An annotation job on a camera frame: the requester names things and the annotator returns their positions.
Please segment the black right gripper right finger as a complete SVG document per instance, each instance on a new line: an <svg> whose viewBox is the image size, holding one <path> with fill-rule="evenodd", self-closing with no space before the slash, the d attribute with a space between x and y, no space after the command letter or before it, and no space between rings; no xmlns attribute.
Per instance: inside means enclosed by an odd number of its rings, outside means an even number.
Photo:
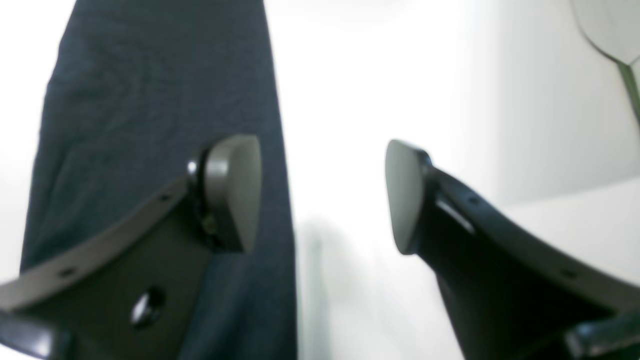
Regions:
<svg viewBox="0 0 640 360"><path fill-rule="evenodd" d="M385 183L397 250L434 271L466 360L637 360L637 285L537 239L428 153L393 139Z"/></svg>

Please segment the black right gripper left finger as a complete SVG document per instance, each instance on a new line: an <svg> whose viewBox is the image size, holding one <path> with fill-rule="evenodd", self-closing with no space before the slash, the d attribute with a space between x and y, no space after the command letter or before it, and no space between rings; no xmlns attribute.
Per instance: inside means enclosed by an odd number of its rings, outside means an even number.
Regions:
<svg viewBox="0 0 640 360"><path fill-rule="evenodd" d="M1 344L36 360L174 360L212 255L256 243L259 138L212 142L132 214L0 290Z"/></svg>

